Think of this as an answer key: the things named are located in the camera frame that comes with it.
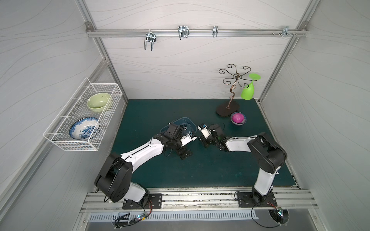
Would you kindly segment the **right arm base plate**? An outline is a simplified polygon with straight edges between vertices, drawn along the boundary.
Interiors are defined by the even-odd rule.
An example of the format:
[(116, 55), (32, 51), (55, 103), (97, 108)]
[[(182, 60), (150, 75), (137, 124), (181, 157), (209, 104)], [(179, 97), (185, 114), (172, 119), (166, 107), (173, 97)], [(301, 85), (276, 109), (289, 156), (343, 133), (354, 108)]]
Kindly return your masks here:
[(268, 208), (278, 207), (276, 198), (273, 192), (261, 196), (257, 192), (240, 192), (234, 193), (234, 199), (238, 202), (240, 208)]

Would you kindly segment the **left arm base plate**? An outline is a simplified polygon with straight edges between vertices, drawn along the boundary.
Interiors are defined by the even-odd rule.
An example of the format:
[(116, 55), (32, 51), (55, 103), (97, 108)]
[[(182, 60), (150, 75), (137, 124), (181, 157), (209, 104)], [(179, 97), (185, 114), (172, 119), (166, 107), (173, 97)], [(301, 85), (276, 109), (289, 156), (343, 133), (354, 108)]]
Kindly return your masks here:
[(124, 199), (122, 209), (123, 210), (135, 210), (135, 209), (161, 209), (162, 207), (163, 194), (161, 193), (150, 193), (146, 195), (143, 201), (135, 202), (133, 200)]

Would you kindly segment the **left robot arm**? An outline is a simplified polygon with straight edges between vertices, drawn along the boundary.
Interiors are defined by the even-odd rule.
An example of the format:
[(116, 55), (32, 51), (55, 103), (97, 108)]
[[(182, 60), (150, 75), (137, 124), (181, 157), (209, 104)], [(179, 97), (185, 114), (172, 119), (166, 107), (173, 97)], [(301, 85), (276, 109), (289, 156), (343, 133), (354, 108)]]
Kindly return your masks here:
[(132, 182), (133, 173), (150, 159), (167, 150), (175, 151), (181, 158), (191, 154), (187, 144), (197, 139), (194, 132), (170, 123), (167, 130), (154, 135), (148, 142), (123, 154), (110, 154), (105, 160), (94, 184), (104, 193), (104, 202), (131, 200), (146, 207), (149, 190)]

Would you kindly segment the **blue plastic storage box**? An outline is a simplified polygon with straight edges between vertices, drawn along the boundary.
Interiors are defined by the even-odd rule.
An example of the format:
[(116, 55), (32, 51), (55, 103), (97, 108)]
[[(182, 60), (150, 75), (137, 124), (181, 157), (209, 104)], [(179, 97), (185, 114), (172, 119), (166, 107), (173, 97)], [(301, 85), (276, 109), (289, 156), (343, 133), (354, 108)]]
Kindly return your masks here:
[(180, 126), (182, 128), (182, 136), (190, 134), (191, 136), (195, 135), (197, 132), (197, 127), (194, 122), (188, 117), (182, 117), (177, 120), (172, 121), (171, 123)]

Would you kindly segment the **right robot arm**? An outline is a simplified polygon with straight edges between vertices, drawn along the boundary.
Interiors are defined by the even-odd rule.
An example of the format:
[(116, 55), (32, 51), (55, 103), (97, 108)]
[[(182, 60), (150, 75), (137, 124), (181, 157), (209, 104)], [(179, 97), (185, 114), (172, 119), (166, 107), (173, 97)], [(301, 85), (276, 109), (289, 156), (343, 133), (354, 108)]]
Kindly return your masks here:
[(259, 172), (251, 191), (251, 200), (257, 204), (271, 195), (276, 174), (287, 159), (286, 151), (267, 133), (250, 137), (227, 137), (218, 124), (198, 126), (199, 140), (204, 147), (215, 145), (225, 152), (247, 152), (256, 159)]

